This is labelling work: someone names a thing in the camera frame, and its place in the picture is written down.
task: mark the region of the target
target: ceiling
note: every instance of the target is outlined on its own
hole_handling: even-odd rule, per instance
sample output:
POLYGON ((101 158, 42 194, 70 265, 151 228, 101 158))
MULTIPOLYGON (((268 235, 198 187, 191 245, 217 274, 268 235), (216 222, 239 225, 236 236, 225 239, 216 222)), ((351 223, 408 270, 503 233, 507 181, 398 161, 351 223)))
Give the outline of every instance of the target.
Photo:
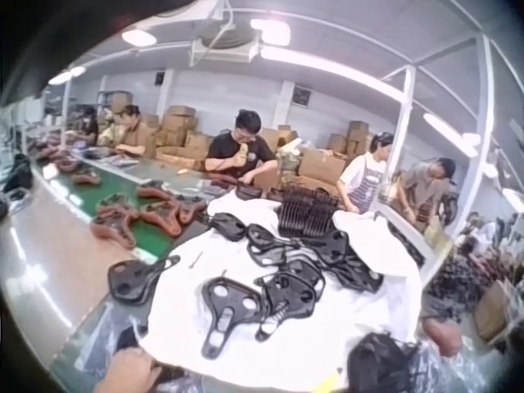
MULTIPOLYGON (((460 132, 476 129, 479 107, 479 65, 475 36, 482 31, 494 43, 494 138, 513 168, 524 164, 524 153, 509 127, 511 119, 524 125, 524 95, 506 61, 524 73, 521 32, 511 9, 495 0, 231 0, 235 18, 271 18, 291 27, 289 48, 326 57, 402 88, 402 67, 418 67, 415 100, 460 132)), ((159 44, 190 41, 200 28, 177 23, 151 29, 159 44)), ((94 47, 76 64, 130 49, 119 35, 94 47)), ((188 67, 186 48, 160 49, 99 62, 83 79, 139 70, 188 67)), ((351 102, 395 123, 399 106, 380 93, 318 70, 256 58, 251 64, 201 61, 198 70, 289 79, 315 91, 351 102)), ((466 157, 422 119, 415 106, 409 132, 435 149, 467 164, 466 157)), ((521 171, 524 183, 524 171, 521 171)), ((513 187, 519 187, 513 180, 513 187)))

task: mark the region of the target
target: white fabric sheet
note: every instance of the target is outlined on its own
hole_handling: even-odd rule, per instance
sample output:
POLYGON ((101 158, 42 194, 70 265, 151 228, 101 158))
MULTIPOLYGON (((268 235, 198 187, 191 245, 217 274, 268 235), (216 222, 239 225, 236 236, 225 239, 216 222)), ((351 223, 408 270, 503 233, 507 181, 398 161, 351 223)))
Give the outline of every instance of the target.
MULTIPOLYGON (((240 201, 230 193, 211 202, 209 212, 229 212, 244 224, 257 223, 276 234, 278 220, 273 209, 277 205, 266 200, 240 201)), ((356 231, 361 226, 384 249, 382 255, 387 255, 390 262, 411 266, 404 267, 397 277, 386 277, 377 294, 357 294, 327 277, 327 287, 311 317, 288 319, 264 343, 255 340, 257 325, 238 326, 221 355, 207 360, 201 356, 201 347, 211 315, 201 299, 202 284, 225 270, 225 277, 255 287, 255 278, 274 271, 251 260, 246 240, 228 242, 211 230, 174 251, 182 260, 160 277, 149 315, 149 333, 140 344, 161 362, 224 382, 312 391, 336 368, 345 368, 350 350, 366 333, 387 330, 399 340, 414 340, 422 294, 416 264, 407 253, 399 252, 390 234, 377 230, 383 223, 373 226, 368 222, 372 219, 357 217, 339 216, 339 228, 352 227, 356 231)), ((381 262, 372 263, 378 266, 381 262)), ((341 385, 346 384, 342 378, 341 385)))

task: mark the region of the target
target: black t-shirt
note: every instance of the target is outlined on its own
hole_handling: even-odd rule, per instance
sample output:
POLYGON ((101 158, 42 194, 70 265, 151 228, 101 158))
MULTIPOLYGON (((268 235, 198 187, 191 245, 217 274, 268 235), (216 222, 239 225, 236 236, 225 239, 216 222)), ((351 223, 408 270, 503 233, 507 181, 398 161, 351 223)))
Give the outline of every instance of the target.
MULTIPOLYGON (((234 178, 240 178, 250 170, 256 168, 259 160, 266 162, 275 159, 274 153, 269 149, 268 144, 262 137, 256 136, 256 140, 248 143, 247 146, 247 160, 244 166, 241 168, 227 168, 225 170, 218 169, 218 172, 228 174, 234 178)), ((238 149, 240 149, 240 144, 233 139, 231 133, 223 133, 213 139, 207 153, 207 158, 230 158, 237 154, 238 149)))

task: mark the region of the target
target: white t-shirt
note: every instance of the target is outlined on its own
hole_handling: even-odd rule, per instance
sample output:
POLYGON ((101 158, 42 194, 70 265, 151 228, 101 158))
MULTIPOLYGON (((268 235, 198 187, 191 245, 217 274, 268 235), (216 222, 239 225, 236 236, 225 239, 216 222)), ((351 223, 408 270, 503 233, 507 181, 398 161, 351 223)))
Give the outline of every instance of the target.
POLYGON ((386 165, 385 161, 376 161, 370 152, 352 160, 341 175, 341 181, 346 185, 346 192, 348 194, 353 192, 362 183, 366 167, 383 174, 386 171, 386 165))

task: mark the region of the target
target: white pillar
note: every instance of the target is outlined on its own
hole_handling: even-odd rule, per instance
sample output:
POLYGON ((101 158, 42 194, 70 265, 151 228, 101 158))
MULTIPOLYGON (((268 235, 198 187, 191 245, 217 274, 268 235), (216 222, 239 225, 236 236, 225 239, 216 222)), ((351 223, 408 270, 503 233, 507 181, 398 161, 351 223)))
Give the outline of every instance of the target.
POLYGON ((64 96, 62 97, 62 124, 60 134, 60 148, 66 148, 66 126, 67 126, 67 108, 69 107, 69 95, 71 93, 71 80, 65 82, 64 96))
POLYGON ((156 115, 161 119, 167 109, 167 102, 171 94, 172 87, 176 83, 175 70, 169 68, 164 72, 164 82, 160 86, 160 93, 158 95, 158 102, 156 103, 156 115))
POLYGON ((273 116, 272 128, 275 129, 280 124, 287 123, 287 115, 289 115, 289 108, 291 107, 293 90, 295 90, 295 82, 284 80, 280 89, 280 94, 278 95, 275 114, 273 116))
POLYGON ((413 65, 408 65, 404 77, 404 101, 400 104, 399 119, 395 127, 395 139, 391 145, 390 158, 387 161, 386 173, 384 180, 389 182, 397 170, 400 162, 400 155, 408 135, 409 118, 413 109, 413 93, 415 91, 415 79, 417 69, 413 65))
POLYGON ((457 218, 446 230, 452 239, 455 239, 462 230, 477 197, 495 126, 495 76, 490 40, 484 34, 480 34, 477 38, 477 54, 481 82, 477 133, 481 136, 482 142, 478 147, 478 156, 469 161, 468 172, 458 197, 457 218))

